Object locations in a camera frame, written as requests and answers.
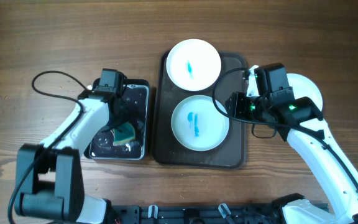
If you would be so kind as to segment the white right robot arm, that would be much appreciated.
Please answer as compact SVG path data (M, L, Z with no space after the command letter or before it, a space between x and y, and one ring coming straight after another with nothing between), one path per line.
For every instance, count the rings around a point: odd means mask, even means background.
M292 88L234 92L225 102L228 118L274 129L306 162L334 210L291 194L273 202L279 222L358 223L358 171L333 138L322 105L320 92Z

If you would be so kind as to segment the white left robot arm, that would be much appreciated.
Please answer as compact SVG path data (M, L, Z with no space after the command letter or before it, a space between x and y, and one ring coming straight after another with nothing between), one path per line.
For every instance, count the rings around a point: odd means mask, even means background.
M85 90L58 129L39 144L17 152L16 183L7 217L13 214L63 223L107 223L110 202L85 194L80 158L100 130L127 121L121 96Z

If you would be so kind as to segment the white plate front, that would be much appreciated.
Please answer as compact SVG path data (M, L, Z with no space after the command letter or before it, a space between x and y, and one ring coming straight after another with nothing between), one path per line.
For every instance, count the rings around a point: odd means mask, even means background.
M247 96L260 96L255 80L254 70L260 66L254 66L250 71ZM323 120L323 97L318 87L303 75L287 73L289 85L293 88L295 100L271 107L278 124L300 124L309 120Z

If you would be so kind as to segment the green yellow sponge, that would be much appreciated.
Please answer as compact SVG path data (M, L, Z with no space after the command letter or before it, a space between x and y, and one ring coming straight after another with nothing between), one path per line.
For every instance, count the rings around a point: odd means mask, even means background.
M114 137L113 146L125 146L135 139L135 128L130 122L125 122L111 132Z

